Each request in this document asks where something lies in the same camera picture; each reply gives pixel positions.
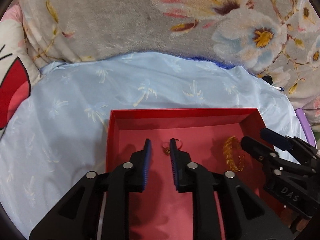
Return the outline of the gold cuff bangle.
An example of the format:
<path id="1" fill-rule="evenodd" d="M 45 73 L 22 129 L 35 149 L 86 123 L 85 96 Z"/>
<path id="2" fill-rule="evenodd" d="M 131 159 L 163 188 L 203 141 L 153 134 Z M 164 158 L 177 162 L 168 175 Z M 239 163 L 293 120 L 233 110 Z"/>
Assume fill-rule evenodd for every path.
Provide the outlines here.
<path id="1" fill-rule="evenodd" d="M 243 171 L 245 156 L 242 153 L 240 141 L 237 139 L 237 137 L 229 137 L 225 141 L 222 151 L 223 156 L 226 159 L 226 165 L 231 171 Z"/>

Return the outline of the purple mat edge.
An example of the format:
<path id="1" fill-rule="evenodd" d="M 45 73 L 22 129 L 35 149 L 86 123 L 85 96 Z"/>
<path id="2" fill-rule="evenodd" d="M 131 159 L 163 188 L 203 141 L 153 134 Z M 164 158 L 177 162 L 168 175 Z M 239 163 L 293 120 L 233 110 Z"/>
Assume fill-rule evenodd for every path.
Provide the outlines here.
<path id="1" fill-rule="evenodd" d="M 306 137 L 306 140 L 307 142 L 314 146 L 314 147 L 317 147 L 317 144 L 316 144 L 316 139 L 313 135 L 313 131 L 310 127 L 310 124 L 306 118 L 306 115 L 305 113 L 303 112 L 303 110 L 301 108 L 298 108 L 295 110 L 295 113 L 296 113 L 296 116 L 297 118 L 299 119 L 299 122 L 301 124 L 301 127 L 304 131 L 304 134 L 305 134 L 305 137 Z"/>

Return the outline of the white pink cat pillow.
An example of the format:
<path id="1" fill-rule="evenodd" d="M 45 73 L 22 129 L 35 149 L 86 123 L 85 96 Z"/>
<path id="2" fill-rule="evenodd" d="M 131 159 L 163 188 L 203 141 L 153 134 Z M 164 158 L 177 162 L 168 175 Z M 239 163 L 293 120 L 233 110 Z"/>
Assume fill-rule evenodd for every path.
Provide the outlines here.
<path id="1" fill-rule="evenodd" d="M 22 22 L 19 4 L 11 5 L 1 19 L 1 134 L 41 77 L 27 53 Z"/>

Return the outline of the light blue palm-print sheet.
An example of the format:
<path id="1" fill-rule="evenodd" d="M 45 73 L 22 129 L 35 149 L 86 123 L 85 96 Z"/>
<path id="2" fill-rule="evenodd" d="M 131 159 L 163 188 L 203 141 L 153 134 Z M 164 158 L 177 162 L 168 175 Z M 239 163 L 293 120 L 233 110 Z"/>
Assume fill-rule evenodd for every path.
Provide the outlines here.
<path id="1" fill-rule="evenodd" d="M 41 73 L 1 137 L 1 204 L 24 237 L 87 171 L 104 171 L 113 109 L 254 107 L 305 138 L 288 98 L 242 67 L 148 52 Z"/>

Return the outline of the grey floral blanket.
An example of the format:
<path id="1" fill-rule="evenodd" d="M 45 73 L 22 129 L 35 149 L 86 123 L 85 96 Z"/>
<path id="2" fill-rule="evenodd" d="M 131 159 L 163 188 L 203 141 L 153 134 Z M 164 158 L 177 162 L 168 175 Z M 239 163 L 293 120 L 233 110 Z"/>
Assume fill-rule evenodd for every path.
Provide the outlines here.
<path id="1" fill-rule="evenodd" d="M 38 67 L 156 51 L 270 76 L 319 125 L 319 12 L 309 0 L 17 0 Z"/>

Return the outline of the red cardboard box tray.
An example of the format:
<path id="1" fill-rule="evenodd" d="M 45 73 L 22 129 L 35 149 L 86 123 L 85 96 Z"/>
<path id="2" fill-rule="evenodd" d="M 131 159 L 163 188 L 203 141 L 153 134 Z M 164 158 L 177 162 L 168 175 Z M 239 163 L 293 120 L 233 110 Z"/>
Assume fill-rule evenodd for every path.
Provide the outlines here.
<path id="1" fill-rule="evenodd" d="M 148 181 L 142 193 L 129 194 L 129 239 L 193 239 L 193 198 L 174 184 L 170 140 L 191 160 L 210 172 L 224 174 L 222 147 L 232 136 L 258 139 L 264 128 L 255 108 L 144 109 L 111 112 L 107 136 L 106 170 L 129 161 L 132 153 L 151 141 Z M 264 190 L 262 165 L 249 154 L 244 170 L 235 173 L 279 217 L 283 205 Z"/>

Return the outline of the blue white pen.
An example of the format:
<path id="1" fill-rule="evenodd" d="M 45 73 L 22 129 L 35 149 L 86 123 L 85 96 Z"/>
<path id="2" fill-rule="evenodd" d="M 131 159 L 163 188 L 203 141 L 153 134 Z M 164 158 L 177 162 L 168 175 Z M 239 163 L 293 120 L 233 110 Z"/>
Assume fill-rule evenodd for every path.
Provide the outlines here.
<path id="1" fill-rule="evenodd" d="M 277 86 L 272 86 L 272 87 L 281 92 L 285 90 L 283 87 L 277 87 Z"/>

